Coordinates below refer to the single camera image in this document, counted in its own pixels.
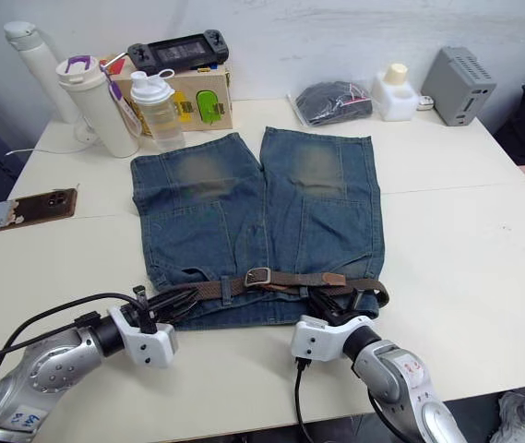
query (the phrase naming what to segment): smartphone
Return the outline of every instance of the smartphone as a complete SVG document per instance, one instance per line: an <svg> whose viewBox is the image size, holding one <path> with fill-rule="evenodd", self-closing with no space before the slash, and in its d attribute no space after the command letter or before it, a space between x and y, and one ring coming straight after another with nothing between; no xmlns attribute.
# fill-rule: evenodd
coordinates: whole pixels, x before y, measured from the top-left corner
<svg viewBox="0 0 525 443"><path fill-rule="evenodd" d="M77 190L71 188L0 201L0 231L71 217L77 199Z"/></svg>

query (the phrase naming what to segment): jeans back pocket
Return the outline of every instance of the jeans back pocket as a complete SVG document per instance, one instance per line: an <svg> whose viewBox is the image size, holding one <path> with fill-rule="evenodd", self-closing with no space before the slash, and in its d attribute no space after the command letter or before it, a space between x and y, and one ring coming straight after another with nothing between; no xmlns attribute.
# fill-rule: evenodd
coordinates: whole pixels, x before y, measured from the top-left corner
<svg viewBox="0 0 525 443"><path fill-rule="evenodd" d="M157 289L217 281L235 274L227 222L219 201L145 216L143 250Z"/></svg>
<svg viewBox="0 0 525 443"><path fill-rule="evenodd" d="M361 201L305 196L296 271L368 277L372 222L370 209Z"/></svg>

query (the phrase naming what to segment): white wall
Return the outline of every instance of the white wall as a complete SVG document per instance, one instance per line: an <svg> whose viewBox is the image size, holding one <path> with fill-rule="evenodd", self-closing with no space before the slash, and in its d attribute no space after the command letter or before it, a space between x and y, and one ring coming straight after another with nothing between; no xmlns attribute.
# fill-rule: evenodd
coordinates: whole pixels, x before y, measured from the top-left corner
<svg viewBox="0 0 525 443"><path fill-rule="evenodd" d="M57 55L122 52L221 30L235 99L283 96L321 78L370 78L392 61L419 88L437 50L464 45L498 82L480 116L490 130L518 100L525 78L523 0L3 0L0 1L0 136L29 147L52 112L2 26L27 20Z"/></svg>

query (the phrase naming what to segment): bottle cap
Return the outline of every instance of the bottle cap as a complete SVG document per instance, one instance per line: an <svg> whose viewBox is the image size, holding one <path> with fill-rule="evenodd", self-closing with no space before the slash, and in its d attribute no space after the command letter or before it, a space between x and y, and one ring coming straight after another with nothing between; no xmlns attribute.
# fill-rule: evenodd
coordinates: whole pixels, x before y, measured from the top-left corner
<svg viewBox="0 0 525 443"><path fill-rule="evenodd" d="M131 73L133 88L131 88L131 98L136 104L155 104L168 100L175 90L161 76L162 73L170 71L172 74L165 78L173 77L173 70L164 69L155 76L150 76L143 71Z"/></svg>
<svg viewBox="0 0 525 443"><path fill-rule="evenodd" d="M91 90L106 81L98 60L90 55L69 57L55 72L64 90Z"/></svg>
<svg viewBox="0 0 525 443"><path fill-rule="evenodd" d="M37 27L28 21L10 21L4 25L6 40L17 51L27 51L43 44Z"/></svg>
<svg viewBox="0 0 525 443"><path fill-rule="evenodd" d="M388 72L383 77L389 85L401 85L406 81L406 74L408 73L408 68L401 63L393 63L389 65Z"/></svg>

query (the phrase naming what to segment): jeans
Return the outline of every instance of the jeans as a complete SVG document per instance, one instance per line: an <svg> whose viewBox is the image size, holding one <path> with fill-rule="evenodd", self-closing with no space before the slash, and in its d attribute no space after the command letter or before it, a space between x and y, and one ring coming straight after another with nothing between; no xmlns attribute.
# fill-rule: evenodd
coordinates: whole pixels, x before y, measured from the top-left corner
<svg viewBox="0 0 525 443"><path fill-rule="evenodd" d="M268 127L260 162L238 134L131 163L143 254L158 291L268 267L378 278L384 242L370 138ZM179 329L289 324L299 295L254 291L201 301ZM370 294L362 309L376 316Z"/></svg>

